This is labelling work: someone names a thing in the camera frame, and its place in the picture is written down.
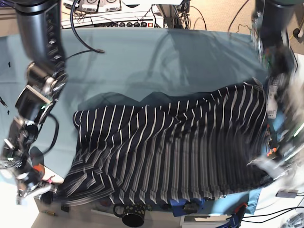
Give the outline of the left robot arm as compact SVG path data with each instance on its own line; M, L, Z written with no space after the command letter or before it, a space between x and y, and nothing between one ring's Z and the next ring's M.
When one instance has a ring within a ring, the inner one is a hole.
M257 0L252 13L251 37L259 60L268 71L267 117L270 151L274 158L253 162L276 180L300 162L304 149L304 80L296 75L298 62L289 43L287 26L302 0Z

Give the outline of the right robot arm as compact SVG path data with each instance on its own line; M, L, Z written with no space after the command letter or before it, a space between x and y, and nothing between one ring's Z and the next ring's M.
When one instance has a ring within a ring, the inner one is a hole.
M61 2L58 0L16 0L19 34L30 59L27 84L16 101L8 137L0 154L0 163L16 180L16 202L29 195L52 190L43 181L42 172L29 163L29 150L46 118L51 115L68 79L66 57L61 43Z

